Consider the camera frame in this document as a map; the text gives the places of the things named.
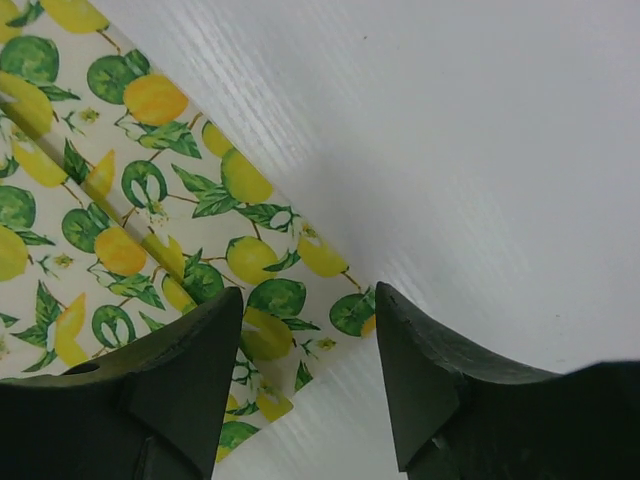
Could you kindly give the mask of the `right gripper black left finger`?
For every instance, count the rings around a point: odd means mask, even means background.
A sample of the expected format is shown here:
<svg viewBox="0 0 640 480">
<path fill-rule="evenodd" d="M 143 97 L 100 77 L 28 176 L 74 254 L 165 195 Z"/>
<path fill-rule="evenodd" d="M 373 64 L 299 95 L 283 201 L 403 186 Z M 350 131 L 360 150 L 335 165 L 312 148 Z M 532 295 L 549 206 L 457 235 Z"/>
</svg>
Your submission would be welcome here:
<svg viewBox="0 0 640 480">
<path fill-rule="evenodd" d="M 226 288 L 62 375 L 2 381 L 2 478 L 211 478 L 242 311 Z"/>
</svg>

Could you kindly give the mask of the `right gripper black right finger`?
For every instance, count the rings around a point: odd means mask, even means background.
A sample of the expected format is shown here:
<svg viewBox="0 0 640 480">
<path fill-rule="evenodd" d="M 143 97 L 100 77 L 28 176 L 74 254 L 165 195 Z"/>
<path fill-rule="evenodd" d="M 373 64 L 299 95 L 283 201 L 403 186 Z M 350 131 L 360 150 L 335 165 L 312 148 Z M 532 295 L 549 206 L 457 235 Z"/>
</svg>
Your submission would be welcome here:
<svg viewBox="0 0 640 480">
<path fill-rule="evenodd" d="M 639 365 L 557 374 L 501 356 L 375 291 L 398 468 L 410 479 L 635 479 Z"/>
</svg>

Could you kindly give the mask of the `lemon print skirt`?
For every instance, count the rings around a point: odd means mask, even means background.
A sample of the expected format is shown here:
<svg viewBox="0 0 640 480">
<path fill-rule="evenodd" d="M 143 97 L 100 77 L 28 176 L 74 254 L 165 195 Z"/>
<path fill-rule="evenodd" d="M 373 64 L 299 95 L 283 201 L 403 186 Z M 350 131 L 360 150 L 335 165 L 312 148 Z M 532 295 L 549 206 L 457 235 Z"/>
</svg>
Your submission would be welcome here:
<svg viewBox="0 0 640 480">
<path fill-rule="evenodd" d="M 374 290 L 90 2 L 3 2 L 2 376 L 59 374 L 233 286 L 219 458 L 374 330 Z"/>
</svg>

